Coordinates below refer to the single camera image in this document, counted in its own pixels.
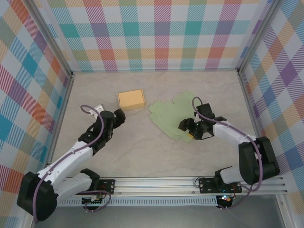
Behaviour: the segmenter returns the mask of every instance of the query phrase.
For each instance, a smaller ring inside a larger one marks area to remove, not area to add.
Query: purple cable
[[[39,181],[39,183],[38,183],[38,185],[37,185],[37,187],[36,187],[36,189],[35,189],[34,196],[33,196],[33,216],[34,216],[34,222],[35,222],[35,224],[37,224],[37,223],[39,222],[38,219],[37,219],[36,200],[37,200],[38,190],[39,190],[39,188],[40,188],[42,182],[45,180],[45,178],[46,178],[48,175],[51,174],[51,172],[52,172],[52,171],[53,171],[53,170],[54,170],[54,169],[55,169],[55,168],[56,168],[64,159],[66,159],[68,156],[70,156],[70,155],[72,155],[72,154],[74,154],[74,153],[76,153],[76,152],[78,152],[78,151],[80,151],[80,150],[82,150],[82,149],[84,149],[84,148],[86,148],[86,147],[92,145],[93,143],[95,143],[95,142],[101,137],[101,135],[102,135],[103,132],[104,132],[104,120],[103,120],[102,116],[100,115],[100,113],[97,112],[97,110],[94,109],[94,108],[92,108],[91,106],[88,106],[88,105],[86,105],[86,104],[83,104],[82,106],[80,106],[80,109],[81,109],[84,113],[90,114],[90,112],[87,112],[86,110],[84,110],[83,107],[90,108],[91,110],[93,110],[94,112],[97,113],[97,115],[99,116],[99,118],[100,118],[100,120],[101,120],[101,124],[102,124],[102,126],[101,126],[101,131],[100,131],[99,135],[98,135],[93,141],[91,141],[90,143],[88,143],[87,145],[82,146],[82,147],[80,147],[80,148],[74,150],[73,152],[67,153],[64,157],[62,157],[59,161],[57,161],[54,165],[52,165],[51,168],[48,170],[48,172],[46,172],[46,174],[44,174],[44,176],[41,178],[41,180]]]
[[[103,194],[106,194],[106,195],[109,196],[109,200],[106,202],[106,204],[104,204],[103,206],[100,206],[99,208],[97,208],[97,209],[95,209],[95,210],[89,210],[89,209],[86,207],[88,203],[86,203],[86,204],[85,204],[85,209],[86,209],[86,211],[97,212],[97,211],[99,211],[99,210],[101,210],[101,209],[104,209],[104,208],[110,203],[110,201],[111,201],[111,194],[110,194],[109,192],[107,192],[107,191],[101,191],[101,190],[96,190],[96,191],[82,191],[82,192],[80,192],[80,193],[82,193],[82,194],[84,194],[84,193],[103,193]]]
[[[255,189],[252,189],[252,185],[250,186],[250,188],[247,188],[246,186],[244,186],[244,185],[241,184],[241,186],[242,186],[243,188],[245,188],[245,189],[248,190],[248,193],[247,193],[247,195],[243,198],[243,200],[241,200],[241,201],[240,201],[239,203],[237,203],[236,205],[230,207],[229,209],[235,208],[236,206],[242,204],[242,203],[244,202],[244,200],[249,196],[249,194],[250,194],[252,191],[257,191],[257,190],[261,187],[262,180],[263,180],[263,164],[262,164],[262,159],[261,159],[261,153],[260,153],[260,151],[259,151],[259,149],[258,149],[258,147],[257,147],[257,144],[256,144],[248,135],[246,135],[244,132],[242,132],[242,131],[239,130],[238,128],[235,128],[234,126],[231,126],[231,125],[229,125],[229,124],[227,124],[227,123],[223,123],[223,122],[221,122],[221,121],[217,121],[217,120],[214,120],[214,119],[210,119],[210,118],[208,118],[208,117],[203,116],[201,113],[199,113],[198,110],[197,110],[197,108],[195,107],[195,104],[194,104],[195,99],[198,99],[198,100],[200,101],[201,104],[203,104],[203,101],[202,101],[198,96],[194,97],[193,100],[192,100],[192,107],[193,107],[193,109],[195,110],[195,112],[196,112],[201,118],[203,118],[203,119],[205,119],[205,120],[208,120],[208,121],[215,122],[215,123],[220,124],[220,125],[222,125],[222,126],[231,128],[231,129],[234,130],[235,132],[237,132],[237,133],[239,133],[240,135],[246,137],[246,138],[252,143],[253,147],[254,147],[255,150],[256,150],[257,159],[258,159],[258,164],[259,164],[259,172],[260,172],[258,184],[257,184],[257,186],[256,186]]]

